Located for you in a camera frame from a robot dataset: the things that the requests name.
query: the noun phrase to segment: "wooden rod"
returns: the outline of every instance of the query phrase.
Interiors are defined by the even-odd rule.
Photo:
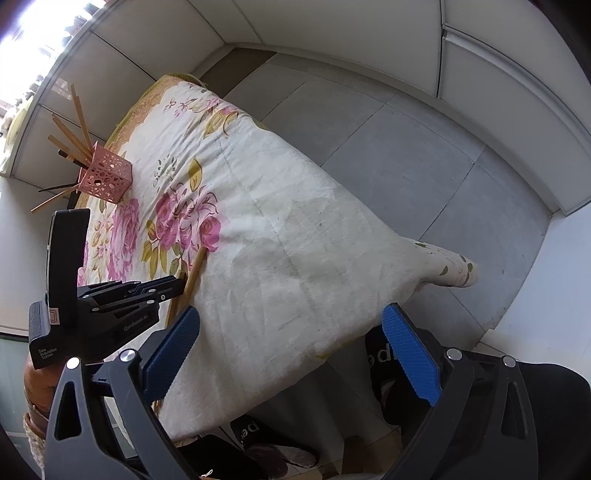
[[[68,146],[66,146],[66,144],[61,142],[59,139],[57,139],[53,135],[49,135],[47,137],[47,139],[51,143],[53,143],[57,148],[59,148],[60,150],[63,150],[67,154],[68,157],[72,158],[73,160],[76,160],[79,163],[86,165],[87,167],[90,166],[86,159],[81,160],[80,155],[75,155],[74,152],[72,151],[72,149],[70,149]]]
[[[78,151],[82,154],[83,158],[87,158],[89,161],[92,159],[92,153],[88,150],[84,144],[78,140],[78,137],[75,136],[68,127],[65,126],[64,122],[60,120],[57,115],[52,115],[51,118],[53,122],[57,125],[57,127],[62,131],[62,133],[66,136],[66,138],[72,142],[72,144],[76,147]]]
[[[203,265],[203,260],[205,260],[206,254],[207,248],[203,246],[199,247],[199,250],[197,250],[197,257],[195,258],[195,262],[193,263],[193,268],[189,272],[189,277],[187,279],[187,284],[185,285],[185,290],[178,303],[179,312],[191,303],[191,297],[193,296],[193,290],[195,289],[195,282],[199,277],[199,272],[201,271],[201,266]]]
[[[199,272],[201,272],[201,267],[203,265],[203,260],[205,260],[205,256],[207,255],[207,248],[201,246],[199,250],[197,250],[197,257],[195,258],[195,262],[193,263],[193,268],[189,273],[189,277],[187,279],[187,283],[185,284],[185,289],[183,295],[180,297],[176,297],[170,301],[170,305],[168,306],[168,313],[166,315],[166,326],[168,327],[170,323],[176,318],[178,312],[183,310],[187,305],[191,303],[191,297],[193,296],[193,290],[195,289],[195,283],[199,277]],[[154,415],[158,417],[160,414],[160,410],[162,409],[162,402],[163,400],[156,400],[152,404],[152,408],[154,409]]]
[[[31,210],[31,213],[35,213],[35,212],[38,212],[41,209],[44,209],[47,205],[49,205],[50,203],[52,203],[54,200],[57,200],[58,198],[61,198],[61,197],[65,196],[65,195],[68,195],[69,193],[72,193],[79,186],[80,186],[80,184],[77,183],[73,187],[70,187],[69,189],[66,189],[66,190],[64,190],[61,193],[58,193],[57,195],[55,195],[55,196],[51,197],[50,199],[46,200],[45,202],[43,202],[41,205],[37,205],[33,210]]]
[[[76,109],[76,115],[78,116],[78,121],[80,122],[80,128],[82,129],[84,140],[86,140],[86,146],[88,147],[88,150],[92,152],[92,142],[90,141],[90,134],[88,133],[88,127],[86,126],[86,119],[84,118],[82,103],[80,102],[80,97],[76,95],[76,88],[74,88],[73,83],[70,85],[70,93],[72,94],[72,101],[74,102],[74,108]]]

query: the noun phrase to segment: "bracelet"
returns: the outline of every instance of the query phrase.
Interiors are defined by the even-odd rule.
[[[31,401],[27,395],[25,390],[25,398],[27,399],[27,404],[29,406],[29,416],[31,418],[31,422],[37,427],[37,429],[41,430],[42,432],[47,432],[47,426],[49,425],[49,412],[45,413]]]

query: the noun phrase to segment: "pink perforated container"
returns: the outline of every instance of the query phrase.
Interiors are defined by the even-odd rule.
[[[131,163],[96,143],[79,190],[106,202],[118,203],[133,181]]]

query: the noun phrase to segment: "blue gripper pad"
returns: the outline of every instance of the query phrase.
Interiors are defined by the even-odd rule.
[[[382,329],[415,393],[434,406],[441,395],[439,369],[396,305],[384,308]]]
[[[200,324],[199,313],[195,308],[183,310],[144,365],[142,396],[148,404],[165,397],[199,336]]]

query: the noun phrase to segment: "screw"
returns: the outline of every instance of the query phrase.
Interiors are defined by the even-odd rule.
[[[515,362],[515,359],[509,355],[505,355],[503,357],[503,363],[505,364],[506,367],[509,367],[509,368],[513,368],[514,366],[517,365],[517,362]]]
[[[77,356],[73,356],[66,362],[66,367],[70,370],[74,370],[78,365],[80,365],[80,359]]]
[[[119,358],[121,358],[122,362],[131,362],[135,358],[135,350],[132,350],[131,348],[123,350],[119,355]]]
[[[458,360],[462,359],[462,352],[459,351],[457,348],[450,348],[447,351],[447,357],[450,360],[455,360],[457,362]]]

